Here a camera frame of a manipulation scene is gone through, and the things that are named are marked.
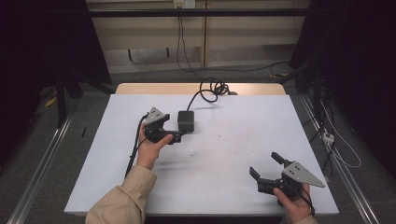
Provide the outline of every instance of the sleeve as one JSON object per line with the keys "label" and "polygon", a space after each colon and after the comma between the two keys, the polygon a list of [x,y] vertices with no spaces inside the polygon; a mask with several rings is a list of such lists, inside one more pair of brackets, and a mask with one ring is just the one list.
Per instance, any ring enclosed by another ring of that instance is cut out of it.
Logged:
{"label": "sleeve", "polygon": [[318,224],[318,223],[314,217],[309,216],[309,217],[304,218],[303,220],[294,222],[293,224]]}
{"label": "sleeve", "polygon": [[134,166],[121,186],[107,193],[88,212],[85,223],[144,223],[145,206],[157,176]]}

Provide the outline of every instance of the hand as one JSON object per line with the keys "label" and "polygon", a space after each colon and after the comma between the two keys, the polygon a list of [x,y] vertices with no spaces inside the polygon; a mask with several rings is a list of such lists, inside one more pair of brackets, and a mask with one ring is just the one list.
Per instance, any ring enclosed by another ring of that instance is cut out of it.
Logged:
{"label": "hand", "polygon": [[[302,195],[309,200],[309,185],[303,184],[303,188],[305,190]],[[274,194],[286,209],[288,223],[298,222],[311,215],[311,207],[303,199],[299,198],[292,202],[281,189],[274,189]]]}
{"label": "hand", "polygon": [[145,123],[142,123],[139,130],[139,149],[137,154],[136,165],[152,170],[154,162],[160,156],[160,150],[166,146],[173,138],[172,134],[166,135],[158,143],[150,142],[145,135]]}

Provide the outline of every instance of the white table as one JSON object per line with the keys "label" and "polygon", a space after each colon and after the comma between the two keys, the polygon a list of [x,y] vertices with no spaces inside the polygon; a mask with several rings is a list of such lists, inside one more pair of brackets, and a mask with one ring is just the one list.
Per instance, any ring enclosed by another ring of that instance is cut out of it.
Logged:
{"label": "white table", "polygon": [[[78,182],[64,209],[85,215],[114,186],[122,183],[132,153],[138,121],[156,106],[171,119],[165,130],[177,130],[177,112],[191,95],[112,95]],[[163,148],[155,163],[157,184],[148,198],[148,216],[281,216],[276,197],[257,191],[248,170],[262,178],[280,178],[279,153],[299,161],[325,179],[287,95],[222,96],[210,104],[197,97],[191,106],[195,131],[181,143]],[[337,214],[326,186],[311,187],[318,215]]]}

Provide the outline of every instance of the gray floor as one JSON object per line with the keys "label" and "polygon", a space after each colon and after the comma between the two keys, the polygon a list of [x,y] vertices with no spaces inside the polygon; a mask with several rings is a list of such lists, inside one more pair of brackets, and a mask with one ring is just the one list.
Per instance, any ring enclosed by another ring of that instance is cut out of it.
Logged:
{"label": "gray floor", "polygon": [[[259,65],[234,66],[232,69],[260,68]],[[290,68],[286,65],[275,66],[273,73],[288,73]],[[226,82],[268,82],[270,70],[263,69],[255,72],[240,73],[229,71],[203,71],[201,76],[213,76]],[[180,70],[150,71],[127,74],[112,75],[113,87],[121,82],[198,82],[199,80],[191,73]],[[26,223],[83,223],[83,217],[67,215],[63,212],[74,181],[78,177],[82,164],[90,149],[95,132],[101,117],[106,109],[108,95],[95,89],[82,85],[85,90],[81,99],[68,99],[68,103],[78,103],[78,109],[74,115],[68,131],[58,149],[50,169],[46,174],[40,190],[35,195],[35,200],[30,208]],[[288,82],[285,86],[301,122],[309,120],[309,116],[302,103],[302,98],[293,86]],[[0,175],[0,223],[6,223],[18,203],[21,195],[26,189],[30,179],[35,173],[35,168],[40,163],[47,146],[55,132],[57,124],[56,105],[44,107],[43,102],[37,109],[32,123],[16,148],[12,159],[3,167]],[[349,169],[355,177],[362,193],[368,199],[370,205],[380,223],[393,223],[396,220],[394,207],[396,206],[396,181],[395,179],[374,159],[364,141],[351,131],[347,118],[343,115],[336,103],[332,103],[337,131],[352,145],[361,156],[362,166],[358,169]],[[312,123],[304,126],[308,139],[316,132]],[[355,163],[356,159],[345,143],[336,141],[336,145],[346,161]],[[317,156],[319,164],[323,164],[326,153],[320,139],[317,137],[312,142],[312,148]],[[330,173],[328,165],[324,171],[325,175]],[[331,182],[328,183],[332,195],[340,210],[340,214],[329,217],[318,217],[319,223],[365,223],[356,202],[349,194],[346,185],[333,168]],[[238,217],[238,218],[161,218],[150,217],[148,223],[272,223],[266,221],[265,217]]]}

